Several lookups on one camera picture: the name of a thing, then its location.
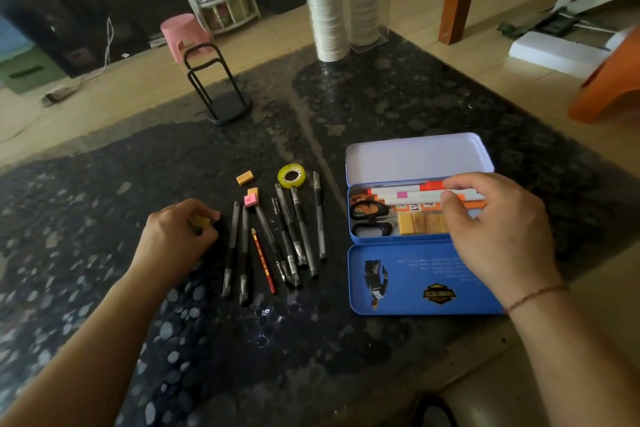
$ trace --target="orange chair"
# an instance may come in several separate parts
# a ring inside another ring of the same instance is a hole
[[[619,96],[640,90],[640,26],[582,84],[569,118],[593,123]]]
[[[176,62],[182,62],[184,52],[192,46],[211,42],[207,32],[193,14],[180,14],[165,20],[160,24],[160,30],[164,34],[166,44]],[[212,49],[202,48],[198,52],[208,53]]]

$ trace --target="person's left hand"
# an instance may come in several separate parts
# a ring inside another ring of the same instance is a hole
[[[195,214],[212,221],[220,219],[219,211],[197,199],[172,204],[150,215],[125,277],[161,296],[179,284],[218,239],[213,226],[203,229],[202,235],[195,235],[189,222]]]

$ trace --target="logo on pencil case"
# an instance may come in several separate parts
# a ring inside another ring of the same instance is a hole
[[[424,299],[430,300],[431,302],[435,302],[436,304],[443,305],[444,303],[451,301],[457,296],[456,293],[449,287],[443,286],[441,284],[433,284],[432,286],[428,286],[426,289],[424,289],[422,297]]]

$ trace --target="tape roll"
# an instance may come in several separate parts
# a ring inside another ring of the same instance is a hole
[[[295,179],[287,179],[287,174],[295,172]],[[278,172],[278,182],[284,188],[290,189],[292,187],[300,187],[305,181],[307,175],[305,169],[300,164],[287,164]]]

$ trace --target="red braided bracelet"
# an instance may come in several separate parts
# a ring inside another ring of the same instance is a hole
[[[546,294],[546,293],[549,293],[549,292],[568,291],[568,290],[569,290],[569,286],[567,286],[566,284],[558,284],[556,286],[543,287],[539,291],[531,293],[528,296],[524,296],[519,301],[513,303],[511,306],[509,306],[507,309],[505,309],[504,312],[505,312],[505,314],[509,314],[510,312],[512,312],[517,307],[520,307],[521,305],[523,305],[525,302],[529,302],[530,300],[535,299],[536,297],[541,296],[543,294]]]

